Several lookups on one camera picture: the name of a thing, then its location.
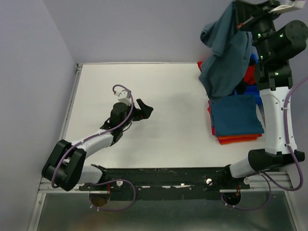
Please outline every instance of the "white wall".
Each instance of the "white wall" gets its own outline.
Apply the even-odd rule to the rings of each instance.
[[[231,0],[44,0],[78,63],[197,62]]]
[[[23,231],[76,66],[41,0],[2,0],[0,22],[0,230]]]

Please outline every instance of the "white table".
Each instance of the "white table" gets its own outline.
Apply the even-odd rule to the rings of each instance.
[[[264,148],[265,135],[219,144],[211,134],[208,98],[199,75],[197,64],[85,64],[65,139],[96,132],[117,102],[112,86],[122,84],[154,111],[148,120],[134,122],[117,144],[88,158],[86,165],[223,167],[247,157],[251,149]]]

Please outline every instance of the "blue towel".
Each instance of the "blue towel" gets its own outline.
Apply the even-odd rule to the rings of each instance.
[[[250,32],[236,32],[233,2],[216,22],[206,25],[201,41],[212,48],[212,55],[202,63],[199,80],[210,100],[230,95],[243,79],[252,54]]]
[[[254,96],[226,96],[215,103],[210,100],[210,104],[217,137],[264,133]]]

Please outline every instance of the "gray cloth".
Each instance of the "gray cloth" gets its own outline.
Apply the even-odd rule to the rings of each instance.
[[[201,65],[199,76],[211,100],[233,92],[246,73],[253,51],[251,33],[235,33],[233,12],[232,2],[218,21],[204,27],[200,36],[212,48],[212,55]]]

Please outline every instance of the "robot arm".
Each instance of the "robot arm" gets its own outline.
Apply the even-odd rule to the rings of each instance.
[[[294,20],[276,31],[273,23],[281,13],[301,9],[304,3],[304,0],[295,0],[280,5],[278,1],[269,0],[253,5],[235,1],[237,29],[252,32],[253,45],[259,55],[255,79],[264,106],[266,143],[264,149],[251,150],[246,159],[230,166],[234,178],[292,164],[294,156],[299,162],[305,159],[305,154],[297,150],[291,99],[286,99],[293,86],[289,59],[306,48],[308,28],[305,23]]]
[[[127,90],[116,92],[115,95],[118,96],[119,102],[114,104],[110,118],[97,132],[77,141],[57,142],[42,170],[44,178],[51,182],[54,178],[54,183],[66,191],[78,183],[94,184],[103,180],[104,168],[96,165],[84,166],[85,159],[118,142],[130,123],[148,119],[153,111],[153,108],[145,105],[141,99],[136,100],[140,109],[131,105],[130,93]]]

